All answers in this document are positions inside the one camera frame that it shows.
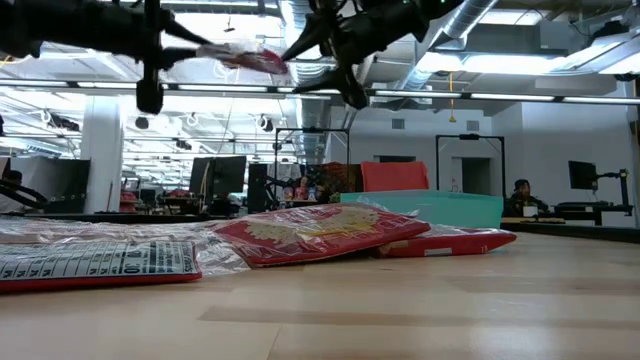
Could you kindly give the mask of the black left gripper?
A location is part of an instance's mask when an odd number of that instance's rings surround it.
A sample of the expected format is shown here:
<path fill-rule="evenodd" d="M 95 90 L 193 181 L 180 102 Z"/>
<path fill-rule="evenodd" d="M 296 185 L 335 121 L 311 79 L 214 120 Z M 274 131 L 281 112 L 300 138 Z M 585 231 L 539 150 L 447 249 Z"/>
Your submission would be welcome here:
<path fill-rule="evenodd" d="M 197 57 L 194 48 L 162 48 L 161 33 L 199 45 L 211 41 L 191 32 L 174 20 L 160 0 L 143 0 L 141 11 L 124 8 L 117 2 L 98 0 L 52 0 L 51 10 L 42 20 L 42 39 L 96 51 L 124 55 L 143 64 L 136 83 L 137 108 L 157 114 L 163 106 L 164 89 L 159 71 Z"/>

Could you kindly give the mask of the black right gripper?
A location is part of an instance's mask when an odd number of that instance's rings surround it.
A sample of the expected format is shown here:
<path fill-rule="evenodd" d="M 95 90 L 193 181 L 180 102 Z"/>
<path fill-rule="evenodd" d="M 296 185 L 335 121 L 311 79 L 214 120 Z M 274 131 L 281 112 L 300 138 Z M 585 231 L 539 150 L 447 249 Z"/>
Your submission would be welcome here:
<path fill-rule="evenodd" d="M 352 67 L 392 42 L 412 34 L 421 39 L 429 28 L 431 0 L 365 0 L 351 16 L 340 13 L 346 0 L 308 0 L 311 13 L 298 39 L 281 55 L 290 61 L 319 46 L 335 66 L 319 77 L 301 83 L 293 93 L 336 90 L 343 101 L 361 110 L 369 105 L 365 89 Z"/>

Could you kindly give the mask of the red popcorn bag clear wrap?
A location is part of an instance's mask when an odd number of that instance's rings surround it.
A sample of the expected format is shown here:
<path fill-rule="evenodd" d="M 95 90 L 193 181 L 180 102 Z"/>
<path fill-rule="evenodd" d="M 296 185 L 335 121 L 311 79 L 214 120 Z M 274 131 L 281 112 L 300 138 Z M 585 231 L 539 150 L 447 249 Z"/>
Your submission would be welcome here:
<path fill-rule="evenodd" d="M 202 276 L 192 242 L 0 244 L 0 294 L 180 283 Z"/>
<path fill-rule="evenodd" d="M 378 247 L 377 254 L 388 258 L 482 255 L 516 239 L 516 234 L 502 229 L 432 224 L 427 232 Z"/>
<path fill-rule="evenodd" d="M 216 59 L 227 67 L 245 68 L 257 72 L 286 75 L 287 64 L 275 52 L 257 43 L 212 43 L 196 49 L 197 57 Z"/>
<path fill-rule="evenodd" d="M 252 267 L 329 259 L 405 240 L 430 230 L 419 219 L 362 203 L 332 203 L 219 222 L 215 237 Z"/>

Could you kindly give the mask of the clear plastic popcorn bag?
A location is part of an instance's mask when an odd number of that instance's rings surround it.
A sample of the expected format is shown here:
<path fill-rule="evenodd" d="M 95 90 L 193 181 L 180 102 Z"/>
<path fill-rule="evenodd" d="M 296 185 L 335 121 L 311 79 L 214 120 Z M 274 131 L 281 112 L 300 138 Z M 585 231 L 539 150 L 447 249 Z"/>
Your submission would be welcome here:
<path fill-rule="evenodd" d="M 203 275 L 221 276 L 248 271 L 248 263 L 213 232 L 215 221 L 173 224 L 115 224 L 0 216 L 0 243 L 59 244 L 115 241 L 192 242 Z"/>

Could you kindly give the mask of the long ceiling light bar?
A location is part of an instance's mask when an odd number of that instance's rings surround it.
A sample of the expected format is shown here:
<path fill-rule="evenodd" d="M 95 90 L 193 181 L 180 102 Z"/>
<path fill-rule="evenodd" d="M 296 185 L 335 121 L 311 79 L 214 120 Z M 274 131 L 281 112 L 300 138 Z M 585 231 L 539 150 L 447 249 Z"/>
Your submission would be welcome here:
<path fill-rule="evenodd" d="M 181 84 L 162 83 L 161 88 L 169 96 L 221 96 L 238 98 L 316 98 L 330 99 L 339 95 L 337 90 L 318 90 L 309 93 L 295 93 L 292 87 L 242 84 Z M 50 91 L 83 94 L 121 94 L 134 95 L 134 82 L 106 81 L 58 81 L 37 79 L 0 79 L 0 89 L 16 91 Z"/>
<path fill-rule="evenodd" d="M 640 106 L 637 97 L 602 97 L 602 96 L 565 96 L 565 95 L 537 95 L 537 94 L 508 94 L 487 92 L 452 92 L 452 91 L 413 91 L 413 90 L 380 90 L 367 89 L 371 96 L 404 97 L 414 99 L 450 99 L 504 102 L 532 102 L 532 103 L 564 103 L 588 105 L 619 105 Z"/>

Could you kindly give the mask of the orange basket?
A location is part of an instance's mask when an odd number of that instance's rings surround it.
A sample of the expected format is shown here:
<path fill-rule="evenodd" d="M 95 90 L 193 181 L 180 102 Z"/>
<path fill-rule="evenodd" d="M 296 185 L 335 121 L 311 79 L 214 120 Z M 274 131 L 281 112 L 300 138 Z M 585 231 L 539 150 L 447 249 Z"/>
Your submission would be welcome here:
<path fill-rule="evenodd" d="M 360 168 L 365 192 L 429 188 L 423 162 L 362 162 Z"/>

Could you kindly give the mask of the black computer monitor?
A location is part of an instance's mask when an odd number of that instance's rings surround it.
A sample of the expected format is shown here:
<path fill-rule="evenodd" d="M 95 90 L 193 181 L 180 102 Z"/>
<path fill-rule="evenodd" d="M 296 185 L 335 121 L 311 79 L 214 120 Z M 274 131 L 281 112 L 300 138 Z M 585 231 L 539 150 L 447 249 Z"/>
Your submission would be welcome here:
<path fill-rule="evenodd" d="M 189 191 L 203 195 L 206 201 L 215 195 L 241 193 L 246 168 L 245 156 L 195 158 Z"/>

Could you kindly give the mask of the white pillar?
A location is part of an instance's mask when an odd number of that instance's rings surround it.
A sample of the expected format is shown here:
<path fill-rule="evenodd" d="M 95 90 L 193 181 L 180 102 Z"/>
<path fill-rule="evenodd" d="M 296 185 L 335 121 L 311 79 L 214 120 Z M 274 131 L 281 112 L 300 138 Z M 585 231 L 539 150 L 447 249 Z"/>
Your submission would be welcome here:
<path fill-rule="evenodd" d="M 120 99 L 90 96 L 85 102 L 80 156 L 90 162 L 86 214 L 120 208 L 124 121 Z"/>

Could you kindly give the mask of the teal basket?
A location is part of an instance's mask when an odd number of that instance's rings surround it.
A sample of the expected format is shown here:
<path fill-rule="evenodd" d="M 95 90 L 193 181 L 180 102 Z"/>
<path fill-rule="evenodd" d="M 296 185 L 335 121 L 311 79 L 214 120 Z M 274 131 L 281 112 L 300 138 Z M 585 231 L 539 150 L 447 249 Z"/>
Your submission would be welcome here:
<path fill-rule="evenodd" d="M 499 228 L 504 206 L 502 197 L 435 190 L 343 193 L 340 200 L 412 215 L 428 223 L 469 228 Z"/>

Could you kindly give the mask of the small black monitor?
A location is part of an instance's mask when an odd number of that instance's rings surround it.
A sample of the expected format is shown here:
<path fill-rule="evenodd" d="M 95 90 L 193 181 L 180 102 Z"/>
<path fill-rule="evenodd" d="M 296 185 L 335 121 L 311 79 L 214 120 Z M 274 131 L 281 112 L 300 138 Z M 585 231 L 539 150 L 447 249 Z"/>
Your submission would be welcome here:
<path fill-rule="evenodd" d="M 569 161 L 569 181 L 572 189 L 597 190 L 598 174 L 593 163 Z"/>

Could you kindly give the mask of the black desk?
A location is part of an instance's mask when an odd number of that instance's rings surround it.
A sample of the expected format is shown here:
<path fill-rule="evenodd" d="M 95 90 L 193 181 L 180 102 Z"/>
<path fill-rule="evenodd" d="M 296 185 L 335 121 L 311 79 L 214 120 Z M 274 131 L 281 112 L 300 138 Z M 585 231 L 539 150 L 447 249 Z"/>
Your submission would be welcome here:
<path fill-rule="evenodd" d="M 632 205 L 613 204 L 606 201 L 565 202 L 554 207 L 554 214 L 564 220 L 591 221 L 595 226 L 603 225 L 603 214 L 606 212 L 633 214 Z"/>

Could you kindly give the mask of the black metal frame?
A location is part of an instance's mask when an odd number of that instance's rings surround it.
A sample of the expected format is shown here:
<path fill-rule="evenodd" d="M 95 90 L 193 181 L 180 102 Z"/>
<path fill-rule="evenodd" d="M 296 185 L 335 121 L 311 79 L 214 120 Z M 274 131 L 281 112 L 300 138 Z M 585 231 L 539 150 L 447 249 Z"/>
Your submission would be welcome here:
<path fill-rule="evenodd" d="M 506 182 L 506 142 L 504 136 L 495 136 L 495 135 L 480 135 L 477 133 L 468 133 L 468 134 L 437 134 L 435 135 L 435 162 L 436 162 L 436 190 L 440 190 L 440 145 L 439 142 L 442 138 L 450 138 L 450 139 L 458 139 L 461 141 L 479 141 L 480 139 L 484 139 L 487 143 L 491 145 L 490 140 L 498 140 L 500 142 L 500 149 L 498 150 L 500 154 L 501 167 L 500 167 L 500 175 L 501 175 L 501 195 L 502 197 L 507 197 L 507 182 Z"/>
<path fill-rule="evenodd" d="M 351 186 L 351 134 L 346 128 L 278 128 L 272 148 L 265 180 L 270 209 L 327 201 L 336 190 Z"/>

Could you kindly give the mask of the silver ventilation duct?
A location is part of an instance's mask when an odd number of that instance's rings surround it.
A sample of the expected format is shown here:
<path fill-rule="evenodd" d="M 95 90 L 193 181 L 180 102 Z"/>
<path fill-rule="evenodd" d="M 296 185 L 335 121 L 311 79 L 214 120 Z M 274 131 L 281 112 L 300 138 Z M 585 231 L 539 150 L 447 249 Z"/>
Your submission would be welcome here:
<path fill-rule="evenodd" d="M 460 5 L 428 22 L 429 29 L 414 43 L 414 61 L 397 90 L 419 90 L 437 72 L 447 71 L 444 56 L 435 53 L 444 45 L 447 50 L 464 50 L 467 36 L 499 0 L 462 0 Z"/>

